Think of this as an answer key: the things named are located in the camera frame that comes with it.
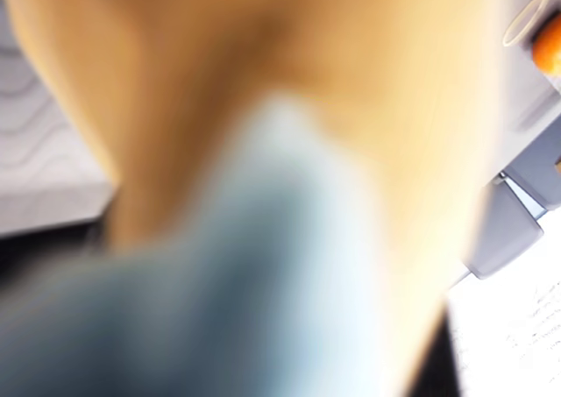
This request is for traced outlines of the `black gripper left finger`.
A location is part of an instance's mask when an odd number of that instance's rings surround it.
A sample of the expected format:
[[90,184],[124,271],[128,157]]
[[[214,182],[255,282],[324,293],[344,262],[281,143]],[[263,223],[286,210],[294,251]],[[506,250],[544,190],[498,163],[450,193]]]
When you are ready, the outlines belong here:
[[486,279],[522,256],[542,236],[544,207],[504,172],[490,184],[490,196],[471,256],[471,273]]

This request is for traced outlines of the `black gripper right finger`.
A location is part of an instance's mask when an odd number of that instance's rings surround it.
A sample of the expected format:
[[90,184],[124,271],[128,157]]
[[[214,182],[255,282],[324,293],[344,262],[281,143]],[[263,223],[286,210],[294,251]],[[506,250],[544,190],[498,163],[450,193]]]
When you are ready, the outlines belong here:
[[548,211],[560,207],[560,117],[539,134],[503,173]]

